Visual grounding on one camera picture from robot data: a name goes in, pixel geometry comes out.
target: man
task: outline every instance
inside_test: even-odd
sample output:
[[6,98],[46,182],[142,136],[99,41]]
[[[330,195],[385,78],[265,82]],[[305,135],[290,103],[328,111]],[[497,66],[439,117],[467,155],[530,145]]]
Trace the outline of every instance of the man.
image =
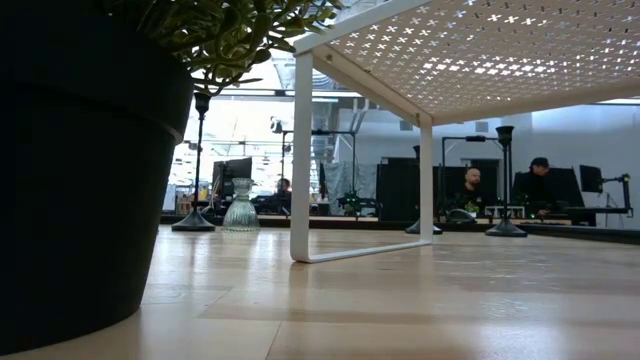
[[464,187],[456,194],[455,205],[459,209],[482,212],[485,207],[484,196],[480,190],[481,173],[476,168],[468,168],[464,175]]
[[548,174],[549,160],[537,157],[531,161],[529,172],[523,176],[518,188],[514,189],[514,198],[525,197],[530,214],[544,217],[556,206],[553,193],[547,185]]
[[289,179],[282,178],[278,180],[278,188],[274,195],[275,200],[278,203],[278,213],[284,213],[289,215],[291,212],[291,181]]

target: computer monitor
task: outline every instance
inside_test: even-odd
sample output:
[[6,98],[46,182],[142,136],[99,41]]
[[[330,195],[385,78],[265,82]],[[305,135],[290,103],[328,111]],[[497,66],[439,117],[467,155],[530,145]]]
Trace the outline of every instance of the computer monitor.
[[583,192],[602,193],[602,171],[595,166],[580,165],[580,186]]
[[545,177],[547,178],[547,186],[558,206],[584,206],[584,199],[574,168],[552,167]]
[[222,172],[222,179],[220,186],[222,187],[221,193],[224,197],[233,196],[233,179],[235,178],[247,178],[251,179],[251,168],[253,167],[253,161],[251,158],[229,160],[225,163]]
[[251,168],[253,161],[251,158],[229,160],[225,168],[224,177],[227,178],[246,178],[251,179]]

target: perforated metal panel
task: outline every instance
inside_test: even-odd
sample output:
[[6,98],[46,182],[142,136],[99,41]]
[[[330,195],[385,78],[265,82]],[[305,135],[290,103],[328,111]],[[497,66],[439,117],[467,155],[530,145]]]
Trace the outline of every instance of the perforated metal panel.
[[433,0],[327,44],[446,118],[640,80],[640,1]]

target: black plant pot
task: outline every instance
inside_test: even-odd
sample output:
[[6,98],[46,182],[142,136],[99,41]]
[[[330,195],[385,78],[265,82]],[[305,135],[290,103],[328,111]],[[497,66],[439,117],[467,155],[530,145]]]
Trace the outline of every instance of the black plant pot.
[[170,54],[92,2],[17,3],[0,15],[1,146],[16,154],[1,176],[15,197],[2,205],[0,355],[138,310],[193,94]]

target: man with black cap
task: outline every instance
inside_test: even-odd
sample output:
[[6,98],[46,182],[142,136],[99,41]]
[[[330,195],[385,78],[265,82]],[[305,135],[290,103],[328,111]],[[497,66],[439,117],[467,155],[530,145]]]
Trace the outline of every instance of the man with black cap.
[[556,206],[556,200],[547,185],[547,174],[549,160],[537,157],[531,161],[529,173],[522,178],[520,186],[514,189],[515,198],[525,196],[529,213],[536,216],[546,216]]

